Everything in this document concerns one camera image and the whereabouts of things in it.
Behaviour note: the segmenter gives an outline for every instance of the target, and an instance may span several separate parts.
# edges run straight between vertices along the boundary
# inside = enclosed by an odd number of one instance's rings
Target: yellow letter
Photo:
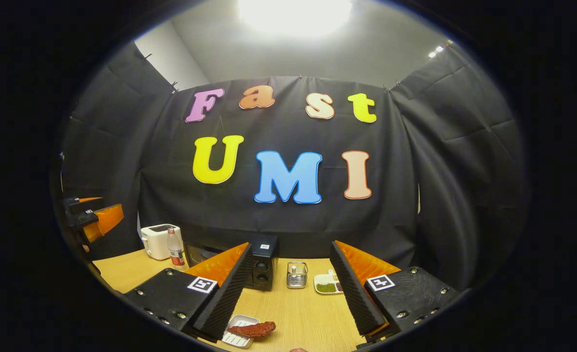
[[[236,152],[238,145],[243,143],[243,136],[225,136],[225,156],[223,157],[223,166],[221,169],[214,171],[208,167],[210,161],[210,151],[216,144],[214,137],[202,137],[195,141],[195,158],[192,160],[192,174],[199,182],[203,183],[222,183],[228,180],[234,173],[236,165]]]
[[[273,87],[271,86],[251,87],[244,94],[246,96],[238,103],[238,106],[242,109],[267,108],[275,102],[275,99],[273,99]]]
[[[368,112],[368,107],[374,107],[375,102],[366,97],[364,93],[349,95],[347,100],[353,102],[353,114],[362,122],[375,122],[377,116]]]
[[[342,153],[342,158],[347,162],[349,173],[349,187],[344,192],[344,197],[347,199],[369,198],[371,190],[366,186],[366,160],[369,154],[361,150],[351,150]]]
[[[310,93],[306,96],[306,113],[314,118],[332,118],[334,116],[334,108],[331,107],[331,96],[321,93]]]

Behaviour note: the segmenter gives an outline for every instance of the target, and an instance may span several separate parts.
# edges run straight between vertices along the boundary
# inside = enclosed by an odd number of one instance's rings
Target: bottle label
[[[170,250],[173,265],[184,265],[184,256],[181,250]]]

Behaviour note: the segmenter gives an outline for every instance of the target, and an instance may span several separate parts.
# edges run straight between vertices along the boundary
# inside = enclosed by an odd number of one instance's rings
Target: ceiling light
[[[317,37],[349,18],[349,0],[239,0],[241,18],[270,34]]]

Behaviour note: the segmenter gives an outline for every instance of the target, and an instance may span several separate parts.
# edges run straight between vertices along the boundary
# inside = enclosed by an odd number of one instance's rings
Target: ceiling
[[[210,82],[302,74],[391,87],[447,40],[418,16],[375,0],[353,0],[347,22],[321,38],[261,33],[241,20],[237,0],[207,0],[172,23]]]

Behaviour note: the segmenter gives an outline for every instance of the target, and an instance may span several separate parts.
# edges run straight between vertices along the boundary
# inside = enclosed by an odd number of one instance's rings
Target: black fabric backdrop
[[[138,54],[132,56],[141,63]],[[104,195],[124,206],[125,223],[95,243],[96,258],[141,248],[138,208],[142,226],[175,223],[185,238],[224,245],[260,233],[278,236],[278,254],[285,258],[327,257],[330,241],[338,239],[400,267],[421,265],[462,289],[498,268],[522,228],[529,193],[518,127],[498,87],[454,47],[390,91],[310,77],[235,80],[176,94],[161,80],[156,89],[134,89],[138,94],[125,97],[129,85],[104,85],[85,92],[96,98],[80,100],[64,149],[65,185],[86,193],[79,196]],[[272,86],[275,104],[240,109],[243,91],[255,85]],[[216,88],[225,94],[206,118],[185,123],[193,94]],[[333,98],[333,118],[306,114],[306,95],[313,92]],[[375,123],[354,117],[347,96],[356,93],[375,101]],[[219,140],[210,160],[210,168],[218,169],[221,139],[230,134],[244,136],[232,177],[218,185],[196,180],[194,141]],[[279,152],[289,169],[303,152],[321,154],[322,201],[256,203],[255,155],[263,150]],[[343,196],[347,169],[341,154],[348,150],[370,155],[370,198]]]

